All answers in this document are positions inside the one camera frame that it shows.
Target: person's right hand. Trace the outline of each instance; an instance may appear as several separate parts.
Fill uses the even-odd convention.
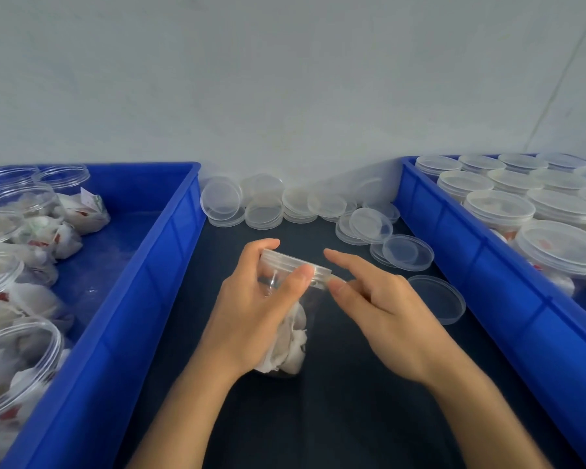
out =
[[[324,254],[356,278],[346,283],[334,276],[328,289],[388,369],[428,385],[443,360],[461,353],[406,278],[356,255],[330,249]]]

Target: blue tray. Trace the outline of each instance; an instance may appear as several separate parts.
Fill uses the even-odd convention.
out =
[[[564,295],[402,158],[395,205],[586,463],[586,292]]]
[[[70,358],[0,467],[110,467],[205,216],[198,163],[93,164],[110,224],[59,264]]]

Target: hand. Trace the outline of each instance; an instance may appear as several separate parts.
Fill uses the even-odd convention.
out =
[[[278,239],[264,239],[245,245],[236,269],[221,285],[195,351],[215,359],[235,380],[261,363],[278,325],[313,278],[314,268],[302,265],[266,297],[264,285],[258,283],[258,261],[264,249],[279,244]]]
[[[448,354],[456,355],[459,347],[406,278],[356,255],[329,249],[324,254],[356,278],[346,283],[334,277],[328,289],[358,324],[373,352],[391,371],[430,385],[439,362]]]

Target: dark table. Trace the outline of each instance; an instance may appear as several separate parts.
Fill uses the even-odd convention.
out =
[[[400,220],[395,233],[410,234]],[[328,263],[324,248],[377,264],[368,246],[337,239],[334,224],[286,220],[257,231],[245,224],[219,229],[206,222],[188,265],[116,460],[123,467],[170,386],[187,363],[215,303],[249,241],[281,240],[278,251],[351,275]],[[406,277],[413,273],[382,267]],[[435,264],[425,275],[443,277]],[[467,310],[449,334],[493,379],[555,467],[583,466],[474,315]],[[252,372],[228,395],[211,435],[205,468],[440,468],[464,467],[438,405],[427,390],[387,371],[358,327],[326,296],[297,378]]]

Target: person's left hand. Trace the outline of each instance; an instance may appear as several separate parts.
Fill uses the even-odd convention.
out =
[[[214,359],[231,378],[237,379],[261,363],[278,325],[313,278],[314,268],[302,265],[273,294],[265,296],[258,283],[258,261],[264,249],[273,250],[279,244],[278,239],[263,239],[245,245],[233,274],[221,285],[195,350]]]

